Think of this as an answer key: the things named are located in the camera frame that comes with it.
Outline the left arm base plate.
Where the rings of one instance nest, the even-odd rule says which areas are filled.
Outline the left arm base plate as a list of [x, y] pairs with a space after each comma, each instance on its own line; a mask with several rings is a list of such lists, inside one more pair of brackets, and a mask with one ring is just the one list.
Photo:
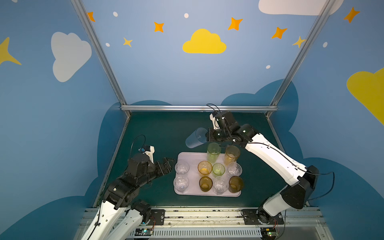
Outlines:
[[150, 218], [142, 226], [163, 226], [165, 222], [165, 209], [152, 209]]

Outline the small green glass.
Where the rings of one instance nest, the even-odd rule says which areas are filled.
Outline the small green glass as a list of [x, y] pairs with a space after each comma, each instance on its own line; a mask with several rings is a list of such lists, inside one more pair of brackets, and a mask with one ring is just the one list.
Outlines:
[[224, 175], [226, 171], [226, 168], [224, 165], [220, 164], [220, 163], [215, 163], [213, 165], [213, 168], [212, 168], [212, 173], [213, 173], [213, 176], [216, 178], [216, 177], [221, 177]]

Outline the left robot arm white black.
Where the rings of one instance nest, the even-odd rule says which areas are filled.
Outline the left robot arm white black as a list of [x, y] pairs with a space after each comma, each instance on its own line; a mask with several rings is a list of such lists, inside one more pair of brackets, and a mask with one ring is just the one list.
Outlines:
[[151, 205], [134, 199], [142, 186], [169, 174], [174, 165], [175, 160], [171, 158], [153, 163], [151, 157], [143, 153], [130, 158], [123, 174], [109, 185], [82, 239], [125, 240], [140, 224], [147, 223]]

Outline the tall clear bluish glass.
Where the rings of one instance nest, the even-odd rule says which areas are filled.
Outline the tall clear bluish glass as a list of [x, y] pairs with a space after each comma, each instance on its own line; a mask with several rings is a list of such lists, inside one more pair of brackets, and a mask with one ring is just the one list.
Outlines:
[[193, 133], [191, 133], [185, 143], [186, 146], [190, 149], [196, 148], [200, 145], [203, 145], [207, 142], [207, 136], [208, 130], [205, 128], [197, 128]]

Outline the tall green glass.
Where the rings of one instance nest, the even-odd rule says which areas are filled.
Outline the tall green glass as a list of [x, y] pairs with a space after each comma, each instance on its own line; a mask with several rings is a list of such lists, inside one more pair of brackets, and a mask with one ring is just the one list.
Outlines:
[[220, 156], [222, 147], [218, 143], [210, 143], [207, 147], [207, 161], [214, 164]]

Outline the dark amber textured glass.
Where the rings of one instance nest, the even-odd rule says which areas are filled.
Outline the dark amber textured glass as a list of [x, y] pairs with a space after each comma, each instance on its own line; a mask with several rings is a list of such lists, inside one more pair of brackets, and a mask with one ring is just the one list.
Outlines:
[[213, 186], [213, 181], [210, 177], [201, 177], [199, 180], [199, 186], [201, 191], [208, 192]]
[[232, 176], [229, 179], [229, 191], [231, 193], [238, 193], [244, 188], [245, 184], [239, 176]]

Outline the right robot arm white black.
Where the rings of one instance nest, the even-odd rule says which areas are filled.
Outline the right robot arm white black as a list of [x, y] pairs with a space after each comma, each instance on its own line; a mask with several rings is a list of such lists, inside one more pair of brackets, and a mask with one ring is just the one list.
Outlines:
[[241, 146], [263, 160], [286, 182], [286, 187], [266, 199], [257, 209], [257, 218], [262, 224], [270, 223], [273, 217], [289, 208], [302, 209], [315, 190], [319, 170], [295, 161], [249, 124], [239, 126], [234, 122], [229, 126], [224, 120], [213, 120], [207, 141], [232, 142]]

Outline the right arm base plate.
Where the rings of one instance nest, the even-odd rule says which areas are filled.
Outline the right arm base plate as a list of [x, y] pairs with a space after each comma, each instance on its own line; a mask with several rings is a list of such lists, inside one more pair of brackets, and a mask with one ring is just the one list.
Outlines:
[[272, 217], [264, 210], [258, 209], [242, 209], [241, 215], [245, 222], [245, 225], [283, 225], [284, 217], [281, 213]]

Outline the orange short glass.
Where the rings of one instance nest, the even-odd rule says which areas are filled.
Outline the orange short glass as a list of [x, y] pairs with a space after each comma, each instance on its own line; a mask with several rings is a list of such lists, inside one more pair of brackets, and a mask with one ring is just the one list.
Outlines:
[[213, 166], [209, 161], [201, 161], [198, 164], [198, 171], [201, 175], [206, 176], [212, 172]]

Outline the tall orange glass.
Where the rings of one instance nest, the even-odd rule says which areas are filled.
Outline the tall orange glass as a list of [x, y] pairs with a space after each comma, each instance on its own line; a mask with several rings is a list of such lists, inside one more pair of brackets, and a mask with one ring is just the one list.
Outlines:
[[241, 155], [241, 151], [238, 147], [236, 146], [226, 147], [224, 164], [228, 166], [229, 164], [236, 162], [240, 155]]

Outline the clear faceted glass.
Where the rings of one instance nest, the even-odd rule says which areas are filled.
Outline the clear faceted glass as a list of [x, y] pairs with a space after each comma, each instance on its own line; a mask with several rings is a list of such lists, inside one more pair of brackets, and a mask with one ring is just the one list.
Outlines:
[[230, 176], [240, 176], [243, 172], [243, 169], [241, 167], [240, 164], [236, 163], [236, 162], [233, 162], [233, 163], [230, 163], [228, 166], [227, 166], [227, 172]]
[[186, 161], [177, 162], [175, 165], [175, 171], [177, 175], [186, 175], [190, 170], [190, 165]]
[[217, 195], [222, 195], [223, 193], [225, 193], [228, 190], [228, 187], [229, 187], [228, 178], [219, 177], [219, 178], [215, 178], [213, 181], [213, 189]]
[[177, 176], [174, 179], [174, 189], [178, 193], [184, 193], [189, 187], [189, 179], [185, 176]]

